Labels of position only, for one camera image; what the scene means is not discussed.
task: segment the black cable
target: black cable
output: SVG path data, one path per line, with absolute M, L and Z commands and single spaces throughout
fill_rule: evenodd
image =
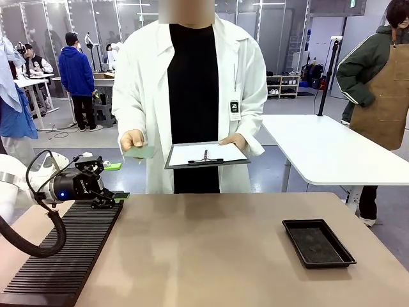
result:
M 65 245 L 66 242 L 66 229 L 63 220 L 58 214 L 58 211 L 56 210 L 51 210 L 44 204 L 42 199 L 40 198 L 39 194 L 34 191 L 33 186 L 30 183 L 29 180 L 29 172 L 30 169 L 33 167 L 34 162 L 44 154 L 45 152 L 48 152 L 51 156 L 51 158 L 54 158 L 52 155 L 52 152 L 48 149 L 42 150 L 39 152 L 35 158 L 30 162 L 29 166 L 27 167 L 26 170 L 26 182 L 27 185 L 30 189 L 30 191 L 33 193 L 33 197 L 36 200 L 36 202 L 43 207 L 45 210 L 48 211 L 47 216 L 51 219 L 52 223 L 54 224 L 54 227 L 57 232 L 57 241 L 54 246 L 51 248 L 41 248 L 39 246 L 35 246 L 34 244 L 30 243 L 27 241 L 25 238 L 21 237 L 16 231 L 13 230 L 13 228 L 10 227 L 10 225 L 0 216 L 0 233 L 4 236 L 4 238 L 13 244 L 16 248 L 19 250 L 37 257 L 37 258 L 47 258 L 52 255 L 55 255 L 59 251 L 61 251 Z
M 327 67 L 328 56 L 330 55 L 330 52 L 331 52 L 331 45 L 332 45 L 332 41 L 330 40 L 330 47 L 328 48 L 327 58 L 326 58 L 326 60 L 325 60 L 324 68 L 323 68 L 323 71 L 322 71 L 323 74 L 324 74 L 324 72 L 325 72 L 325 68 Z M 316 92 L 316 94 L 315 94 L 313 114 L 315 114 L 315 101 L 317 100 L 318 93 L 320 92 L 320 86 L 318 87 L 318 90 L 317 90 L 317 92 Z
M 55 124 L 51 127 L 51 129 L 53 129 L 52 131 L 47 131 L 46 133 L 53 133 L 55 132 L 55 130 L 59 131 L 57 133 L 55 133 L 54 138 L 55 139 L 63 139 L 66 138 L 67 136 L 70 135 L 70 133 L 76 133 L 79 131 L 79 127 L 77 128 L 77 130 L 75 131 L 61 131 L 61 130 L 68 130 L 68 129 L 72 129 L 72 127 L 66 127 L 66 128 L 55 128 Z

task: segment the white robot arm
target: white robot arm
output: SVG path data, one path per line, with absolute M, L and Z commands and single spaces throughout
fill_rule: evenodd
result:
M 31 165 L 44 152 L 48 152 L 38 171 Z M 104 170 L 101 156 L 80 155 L 69 161 L 50 150 L 40 152 L 27 168 L 16 158 L 0 155 L 0 233 L 21 251 L 35 257 L 55 255 L 65 245 L 64 224 L 55 208 L 66 200 L 89 200 L 93 208 L 112 208 L 114 193 L 104 187 L 100 177 Z M 51 248 L 39 248 L 18 235 L 10 226 L 15 207 L 30 205 L 33 200 L 48 211 L 54 223 L 58 241 Z

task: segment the clipboard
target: clipboard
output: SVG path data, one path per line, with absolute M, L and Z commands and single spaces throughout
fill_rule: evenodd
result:
M 173 154 L 173 150 L 177 146 L 192 146 L 192 145 L 215 145 L 219 144 L 219 142 L 202 142 L 202 143 L 185 143 L 185 144 L 173 144 L 169 155 L 167 156 L 165 169 L 182 169 L 182 168 L 205 168 L 209 166 L 225 166 L 225 165 L 235 165 L 235 164 L 249 164 L 251 163 L 250 159 L 247 155 L 241 152 L 246 159 L 240 160 L 233 160 L 233 161 L 225 161 L 224 159 L 201 159 L 201 160 L 191 160 L 188 161 L 188 164 L 181 164 L 181 165 L 169 165 L 171 161 L 171 157 Z

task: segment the blue jacket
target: blue jacket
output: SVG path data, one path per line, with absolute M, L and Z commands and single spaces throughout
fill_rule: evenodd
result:
M 92 96 L 94 76 L 88 58 L 74 47 L 64 47 L 59 55 L 61 83 L 71 96 Z
M 22 111 L 17 112 L 0 97 L 0 136 L 4 138 L 27 136 L 31 139 L 38 139 L 37 130 L 28 109 L 26 94 L 17 85 L 15 87 L 19 94 Z

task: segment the paper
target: paper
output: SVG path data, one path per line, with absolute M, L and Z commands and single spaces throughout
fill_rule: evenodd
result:
M 223 159 L 224 162 L 247 160 L 247 157 L 234 144 L 219 145 L 218 143 L 173 146 L 169 166 L 187 165 L 189 161 L 200 161 L 208 151 L 208 159 Z

